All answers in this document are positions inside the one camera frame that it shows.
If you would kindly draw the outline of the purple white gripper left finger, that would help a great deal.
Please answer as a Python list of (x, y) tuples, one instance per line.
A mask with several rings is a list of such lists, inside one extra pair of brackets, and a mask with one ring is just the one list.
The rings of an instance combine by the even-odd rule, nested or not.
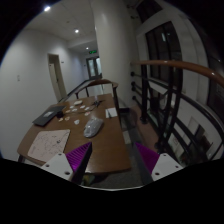
[(92, 143), (88, 142), (69, 153), (56, 154), (42, 166), (42, 169), (80, 185), (91, 154)]

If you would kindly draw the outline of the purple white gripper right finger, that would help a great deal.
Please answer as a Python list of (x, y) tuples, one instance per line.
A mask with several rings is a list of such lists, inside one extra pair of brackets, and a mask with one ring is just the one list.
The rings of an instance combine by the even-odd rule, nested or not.
[(140, 143), (135, 143), (135, 153), (143, 182), (153, 182), (182, 169), (167, 153), (158, 154)]

